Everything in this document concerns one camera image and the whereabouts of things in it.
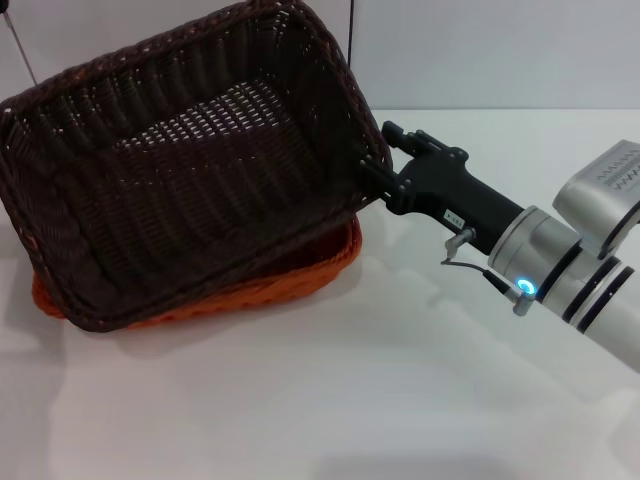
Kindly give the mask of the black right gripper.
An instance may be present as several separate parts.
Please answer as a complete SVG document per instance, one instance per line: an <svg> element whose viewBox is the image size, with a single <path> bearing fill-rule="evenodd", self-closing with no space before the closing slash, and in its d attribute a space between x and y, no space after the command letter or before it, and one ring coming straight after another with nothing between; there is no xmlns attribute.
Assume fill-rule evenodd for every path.
<svg viewBox="0 0 640 480"><path fill-rule="evenodd" d="M397 214L427 215L458 234L468 227L475 236L471 245L491 250L524 208L469 173L468 154L441 143L422 130L405 133L385 121L382 136L391 148L411 159L396 174L372 157L360 160L363 189L375 197L387 197L387 208Z"/></svg>

